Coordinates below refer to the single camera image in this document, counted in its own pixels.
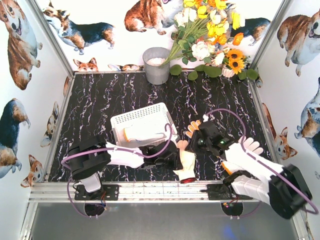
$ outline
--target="black marble table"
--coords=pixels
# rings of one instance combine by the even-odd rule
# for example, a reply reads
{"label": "black marble table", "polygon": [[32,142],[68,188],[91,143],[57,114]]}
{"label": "black marble table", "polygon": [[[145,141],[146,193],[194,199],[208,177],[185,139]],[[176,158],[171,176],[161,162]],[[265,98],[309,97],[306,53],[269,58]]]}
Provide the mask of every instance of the black marble table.
{"label": "black marble table", "polygon": [[[67,182],[70,171],[60,162],[67,156],[68,147],[80,140],[102,134],[106,141],[115,142],[110,118],[157,103],[165,103],[182,139],[191,121],[202,120],[204,113],[227,108],[244,121],[247,137],[253,137],[269,155],[262,126],[247,83],[235,78],[209,78],[199,75],[195,81],[187,79],[187,72],[171,76],[163,85],[147,82],[144,72],[78,74],[66,109],[49,182]],[[226,112],[214,114],[216,126],[222,134],[239,139],[240,122]],[[195,175],[198,180],[218,180],[226,173],[221,159],[213,155],[197,156]],[[178,177],[166,169],[136,170],[109,165],[101,173],[105,182],[177,181]]]}

